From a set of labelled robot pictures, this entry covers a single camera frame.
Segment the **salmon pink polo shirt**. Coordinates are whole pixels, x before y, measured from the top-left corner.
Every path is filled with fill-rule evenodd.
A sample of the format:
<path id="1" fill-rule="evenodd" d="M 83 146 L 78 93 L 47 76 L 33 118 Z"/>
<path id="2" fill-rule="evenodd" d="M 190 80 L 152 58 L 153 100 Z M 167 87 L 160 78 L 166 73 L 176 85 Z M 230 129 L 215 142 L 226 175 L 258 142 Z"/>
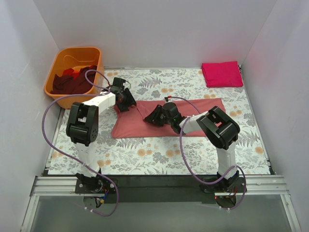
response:
<path id="1" fill-rule="evenodd" d="M 173 101 L 183 116 L 196 115 L 198 111 L 205 112 L 214 106 L 218 106 L 225 111 L 225 107 L 220 98 L 191 100 L 190 103 L 181 100 Z M 131 107 L 129 111 L 120 112 L 115 107 L 117 121 L 112 130 L 112 138 L 136 138 L 136 137 L 177 137 L 170 125 L 157 127 L 145 122 L 147 117 L 157 105 L 163 105 L 164 101 L 137 101 L 137 105 Z"/>

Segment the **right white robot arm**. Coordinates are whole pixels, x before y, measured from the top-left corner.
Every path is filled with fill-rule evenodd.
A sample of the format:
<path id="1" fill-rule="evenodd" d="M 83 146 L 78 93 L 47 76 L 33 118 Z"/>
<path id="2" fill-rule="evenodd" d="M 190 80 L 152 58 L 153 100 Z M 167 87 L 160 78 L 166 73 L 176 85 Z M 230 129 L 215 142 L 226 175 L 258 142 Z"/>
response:
<path id="1" fill-rule="evenodd" d="M 167 102 L 164 105 L 157 105 L 144 120 L 159 127 L 165 124 L 170 125 L 173 131 L 180 136 L 180 151 L 183 161 L 190 174 L 199 183 L 203 185 L 218 184 L 224 192 L 229 192 L 235 188 L 234 177 L 239 177 L 238 170 L 241 169 L 236 165 L 235 158 L 235 146 L 240 127 L 221 108 L 214 106 L 199 115 L 185 117 L 181 115 L 175 103 Z M 212 182 L 205 182 L 195 175 L 183 151 L 183 135 L 201 130 L 217 150 L 218 179 Z"/>

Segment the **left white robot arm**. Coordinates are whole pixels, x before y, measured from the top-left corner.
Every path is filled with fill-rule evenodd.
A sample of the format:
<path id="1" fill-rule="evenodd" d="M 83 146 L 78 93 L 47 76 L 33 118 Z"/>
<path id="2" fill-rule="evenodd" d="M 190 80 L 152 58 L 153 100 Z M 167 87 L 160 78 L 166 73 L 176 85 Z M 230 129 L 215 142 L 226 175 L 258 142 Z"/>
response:
<path id="1" fill-rule="evenodd" d="M 110 93 L 101 92 L 88 101 L 74 102 L 70 109 L 66 134 L 74 143 L 79 160 L 83 163 L 80 174 L 90 177 L 86 187 L 92 193 L 100 192 L 103 187 L 102 180 L 96 177 L 100 167 L 95 159 L 94 147 L 98 136 L 99 115 L 113 106 L 120 112 L 126 112 L 129 107 L 137 105 L 129 88 L 125 86 L 126 82 L 125 79 L 116 77 L 109 86 Z"/>

